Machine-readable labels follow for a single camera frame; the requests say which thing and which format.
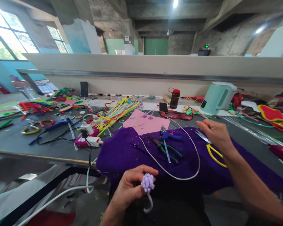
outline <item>hand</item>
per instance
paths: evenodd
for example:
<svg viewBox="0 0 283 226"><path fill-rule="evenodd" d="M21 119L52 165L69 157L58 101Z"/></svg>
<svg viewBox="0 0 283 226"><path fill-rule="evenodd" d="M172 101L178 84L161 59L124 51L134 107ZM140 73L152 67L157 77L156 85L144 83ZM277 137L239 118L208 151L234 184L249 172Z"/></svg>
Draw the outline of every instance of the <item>hand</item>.
<svg viewBox="0 0 283 226"><path fill-rule="evenodd" d="M133 182L139 181L142 182L144 173L150 173L154 176L158 175L158 170L153 169L150 166L140 165L134 169L127 170L122 179L119 182L119 185L113 195L111 204L114 208L119 211L125 211L131 202L136 199L143 197L146 193L141 185L134 187Z"/></svg>
<svg viewBox="0 0 283 226"><path fill-rule="evenodd" d="M198 121L196 124L223 154L229 154L236 150L230 139L226 124L209 119L205 119L203 122Z"/></svg>

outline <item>pink paper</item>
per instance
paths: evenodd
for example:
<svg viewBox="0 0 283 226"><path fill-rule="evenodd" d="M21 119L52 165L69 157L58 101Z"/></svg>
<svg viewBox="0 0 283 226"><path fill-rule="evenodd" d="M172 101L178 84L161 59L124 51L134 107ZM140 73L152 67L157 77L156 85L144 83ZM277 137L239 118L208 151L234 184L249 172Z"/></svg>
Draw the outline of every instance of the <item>pink paper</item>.
<svg viewBox="0 0 283 226"><path fill-rule="evenodd" d="M78 100L65 100L65 104L74 104L78 102Z"/></svg>
<svg viewBox="0 0 283 226"><path fill-rule="evenodd" d="M135 129L135 131L138 133L138 135L143 135L146 133L152 133L160 131L161 126L164 126L166 130L169 128L170 120L154 117L153 119L148 119L149 115L147 115L147 118L141 117L144 115L144 112L135 109L132 115L123 123L124 128L132 127Z"/></svg>

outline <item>smartphone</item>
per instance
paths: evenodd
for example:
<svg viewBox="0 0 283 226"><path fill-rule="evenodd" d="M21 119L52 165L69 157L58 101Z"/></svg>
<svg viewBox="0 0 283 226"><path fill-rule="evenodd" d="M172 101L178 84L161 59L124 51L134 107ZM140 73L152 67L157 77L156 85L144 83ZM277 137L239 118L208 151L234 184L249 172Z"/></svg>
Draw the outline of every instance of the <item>smartphone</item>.
<svg viewBox="0 0 283 226"><path fill-rule="evenodd" d="M166 103L159 103L159 111L168 113L168 105Z"/></svg>
<svg viewBox="0 0 283 226"><path fill-rule="evenodd" d="M88 83L81 82L81 97L88 97Z"/></svg>

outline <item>green-handled pliers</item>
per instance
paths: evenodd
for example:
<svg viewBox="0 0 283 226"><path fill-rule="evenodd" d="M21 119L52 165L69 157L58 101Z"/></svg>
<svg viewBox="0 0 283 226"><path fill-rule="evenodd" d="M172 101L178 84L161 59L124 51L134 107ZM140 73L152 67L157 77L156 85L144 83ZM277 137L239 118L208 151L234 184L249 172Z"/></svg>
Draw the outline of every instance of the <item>green-handled pliers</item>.
<svg viewBox="0 0 283 226"><path fill-rule="evenodd" d="M147 136L150 138L150 140L153 141L154 144L157 145L158 149L161 150L162 153L164 154L164 156L167 158L167 152L164 149L164 143L163 142L159 142L157 139L155 139L155 138L153 138L153 137L151 137L149 135L147 135ZM169 152L170 151L173 152L178 157L180 157L180 158L182 157L182 154L180 154L173 146L167 145L167 149L168 149ZM172 162L174 162L175 164L178 164L178 160L175 159L174 157L170 156L170 160Z"/></svg>

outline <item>gray tabletop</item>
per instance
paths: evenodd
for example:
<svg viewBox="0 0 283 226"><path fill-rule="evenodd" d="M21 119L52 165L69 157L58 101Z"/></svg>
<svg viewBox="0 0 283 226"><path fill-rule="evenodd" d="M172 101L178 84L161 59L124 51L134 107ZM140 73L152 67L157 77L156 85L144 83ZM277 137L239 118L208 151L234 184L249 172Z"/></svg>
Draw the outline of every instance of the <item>gray tabletop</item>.
<svg viewBox="0 0 283 226"><path fill-rule="evenodd" d="M28 118L32 120L41 120L41 119L53 119L55 121L59 121L63 116L69 116L70 118L74 115L78 115L79 111L72 111L72 115L64 114L62 116L55 116L56 112L48 112L43 117L37 117L35 115L29 115ZM159 116L158 111L154 113L154 116ZM130 116L126 116L122 118L123 120L128 119ZM203 118L200 116L195 116L191 121L184 121L177 119L176 122L179 123L182 127L185 126L194 126L197 127L195 122L202 121ZM228 127L229 133L232 138L242 145L245 149L247 149L250 153L252 153L256 158L278 173L283 177L283 164L279 161L278 157L274 155L271 151L269 151L268 146L261 143L257 138L247 133L246 131L230 124L224 119L217 119L213 117L214 121L225 123ZM80 166L88 166L88 157L89 151L87 149L79 149L76 151L74 149L74 145L70 141L66 140L58 140L53 143L38 145L34 144L32 146L28 145L32 140L34 140L38 134L35 133L32 135L22 135L21 131L24 127L28 126L27 120L21 121L19 118L13 119L13 126L0 130L0 155L10 156L10 157L19 157L19 158L34 158L42 161L46 161L48 163L53 164L64 164L64 165L80 165ZM77 123L73 126L73 128L79 127L81 122ZM113 133L119 127L121 123L116 122L111 128L111 132ZM169 129L175 129L178 126L171 122ZM260 129L261 131L266 132L271 136L283 136L283 132L274 129L274 128L264 128L261 126L254 125L255 128ZM68 129L68 126L61 126L56 130L50 131L42 135L42 139L40 143L52 140L62 134L65 130ZM77 137L80 131L74 129L75 136ZM105 135L102 134L100 136L103 141L109 138L109 132L105 131ZM68 132L63 136L63 138L71 139L71 133ZM91 160L94 160L100 151L100 148L95 148L92 150Z"/></svg>

